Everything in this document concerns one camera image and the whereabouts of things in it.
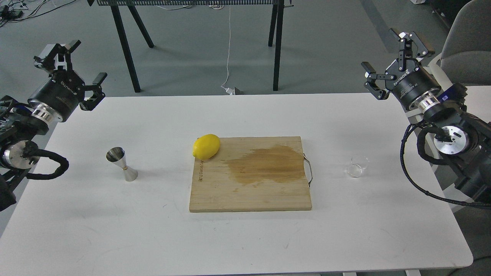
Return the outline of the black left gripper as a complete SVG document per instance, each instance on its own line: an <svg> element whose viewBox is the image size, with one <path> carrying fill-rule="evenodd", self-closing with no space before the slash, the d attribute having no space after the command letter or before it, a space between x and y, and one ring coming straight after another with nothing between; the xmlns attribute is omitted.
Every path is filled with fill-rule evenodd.
<svg viewBox="0 0 491 276"><path fill-rule="evenodd" d="M28 98L28 103L32 107L44 103L60 115L61 122L65 122L78 105L81 110L93 111L105 98L102 82L106 79L107 73L99 73L91 85L85 85L84 80L72 72L71 54L80 44L80 40L72 40L63 45L49 44L40 56L33 58L36 68L52 75ZM92 92L92 95L85 99L85 93L88 91Z"/></svg>

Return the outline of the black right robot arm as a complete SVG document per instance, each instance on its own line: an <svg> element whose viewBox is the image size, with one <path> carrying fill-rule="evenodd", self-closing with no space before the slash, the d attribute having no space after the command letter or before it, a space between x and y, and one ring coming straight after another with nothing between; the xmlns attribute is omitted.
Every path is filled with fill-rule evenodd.
<svg viewBox="0 0 491 276"><path fill-rule="evenodd" d="M400 145L400 164L407 179L423 194L461 207L490 209L490 123L467 111L467 88L459 83L443 87L436 73L429 73L421 63L432 56L434 49L426 46L414 32L389 32L399 42L397 58L378 74L368 62L364 87L378 100L390 94L406 111L422 115L404 132ZM449 166L456 174L454 187L470 202L446 199L417 185L405 166L405 144L409 136L419 129L416 148L419 156L432 165Z"/></svg>

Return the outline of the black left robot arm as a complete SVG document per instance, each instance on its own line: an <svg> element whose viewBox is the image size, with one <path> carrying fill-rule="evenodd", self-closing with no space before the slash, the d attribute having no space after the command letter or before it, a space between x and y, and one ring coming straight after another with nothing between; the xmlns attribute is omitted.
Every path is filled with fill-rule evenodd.
<svg viewBox="0 0 491 276"><path fill-rule="evenodd" d="M55 179L69 167L69 161L54 152L40 149L33 141L43 136L54 122L65 122L77 107L92 111L105 98L101 84L107 73L99 73L91 85L72 68L71 54L81 44L50 44L34 57L36 68L48 73L48 80L22 103L11 96L1 99L0 177L1 210L17 202L14 190L24 178Z"/></svg>

